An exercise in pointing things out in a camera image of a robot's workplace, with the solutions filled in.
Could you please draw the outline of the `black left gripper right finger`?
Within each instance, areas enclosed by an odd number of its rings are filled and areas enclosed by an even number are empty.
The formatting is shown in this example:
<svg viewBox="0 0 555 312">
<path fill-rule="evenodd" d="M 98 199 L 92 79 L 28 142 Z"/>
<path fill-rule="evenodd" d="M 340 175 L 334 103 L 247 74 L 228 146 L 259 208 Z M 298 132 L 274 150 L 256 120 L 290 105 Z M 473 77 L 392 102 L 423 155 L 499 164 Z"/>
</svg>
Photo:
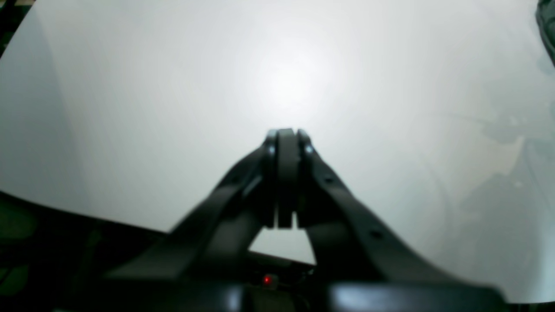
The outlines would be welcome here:
<svg viewBox="0 0 555 312">
<path fill-rule="evenodd" d="M 307 132 L 286 131 L 289 210 L 317 260 L 301 294 L 312 312 L 505 312 L 490 286 L 438 269 L 403 243 L 343 184 Z"/>
</svg>

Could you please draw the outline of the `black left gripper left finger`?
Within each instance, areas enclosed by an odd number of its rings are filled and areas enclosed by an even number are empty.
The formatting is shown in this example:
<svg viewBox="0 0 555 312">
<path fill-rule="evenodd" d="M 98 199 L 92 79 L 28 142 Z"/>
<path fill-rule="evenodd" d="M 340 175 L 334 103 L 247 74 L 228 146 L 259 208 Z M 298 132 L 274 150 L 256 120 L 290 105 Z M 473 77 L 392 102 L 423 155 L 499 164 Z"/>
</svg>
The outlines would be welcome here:
<svg viewBox="0 0 555 312">
<path fill-rule="evenodd" d="M 285 139 L 286 130 L 270 130 L 162 242 L 111 272 L 104 283 L 104 310 L 248 310 L 242 263 L 262 227 L 274 224 Z"/>
</svg>

